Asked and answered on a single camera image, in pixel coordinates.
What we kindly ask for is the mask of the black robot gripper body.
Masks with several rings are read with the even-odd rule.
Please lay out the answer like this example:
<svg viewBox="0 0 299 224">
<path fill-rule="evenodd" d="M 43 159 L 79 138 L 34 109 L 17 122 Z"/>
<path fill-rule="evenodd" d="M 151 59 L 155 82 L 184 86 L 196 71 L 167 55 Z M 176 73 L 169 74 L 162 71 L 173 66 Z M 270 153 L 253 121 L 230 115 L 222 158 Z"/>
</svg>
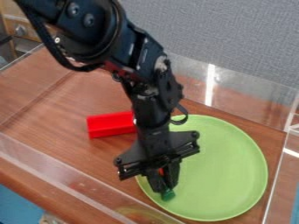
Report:
<svg viewBox="0 0 299 224">
<path fill-rule="evenodd" d="M 170 131 L 170 123 L 158 128 L 137 127 L 137 136 L 131 148 L 114 160 L 121 180 L 146 175 L 151 169 L 165 168 L 201 152 L 201 133 L 197 130 Z"/>
</svg>

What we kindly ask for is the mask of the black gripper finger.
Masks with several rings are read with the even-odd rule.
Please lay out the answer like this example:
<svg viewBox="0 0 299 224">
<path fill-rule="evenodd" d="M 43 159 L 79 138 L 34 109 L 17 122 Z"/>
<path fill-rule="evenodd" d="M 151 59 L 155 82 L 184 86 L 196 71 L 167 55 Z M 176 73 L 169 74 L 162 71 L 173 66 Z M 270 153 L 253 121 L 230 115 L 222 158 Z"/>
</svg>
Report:
<svg viewBox="0 0 299 224">
<path fill-rule="evenodd" d="M 147 176 L 147 181 L 154 192 L 163 193 L 166 189 L 166 185 L 165 185 L 165 179 L 162 175 L 159 174 L 159 171 L 157 169 L 150 169 L 146 172 L 146 176 Z"/>
<path fill-rule="evenodd" d="M 169 188 L 176 188 L 180 183 L 181 162 L 173 161 L 163 168 L 163 179 Z"/>
</svg>

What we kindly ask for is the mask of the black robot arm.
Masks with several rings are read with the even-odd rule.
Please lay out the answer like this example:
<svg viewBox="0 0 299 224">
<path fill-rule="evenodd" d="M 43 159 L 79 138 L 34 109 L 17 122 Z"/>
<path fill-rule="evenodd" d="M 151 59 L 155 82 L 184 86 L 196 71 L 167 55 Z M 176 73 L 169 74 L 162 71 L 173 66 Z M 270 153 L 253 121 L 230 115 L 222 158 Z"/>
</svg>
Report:
<svg viewBox="0 0 299 224">
<path fill-rule="evenodd" d="M 181 105 L 177 81 L 163 46 L 127 19 L 118 0 L 14 0 L 53 57 L 70 70 L 105 68 L 133 102 L 138 139 L 115 159 L 121 179 L 147 177 L 157 193 L 180 183 L 181 162 L 201 152 L 197 131 L 170 131 L 182 125 L 172 113 Z"/>
</svg>

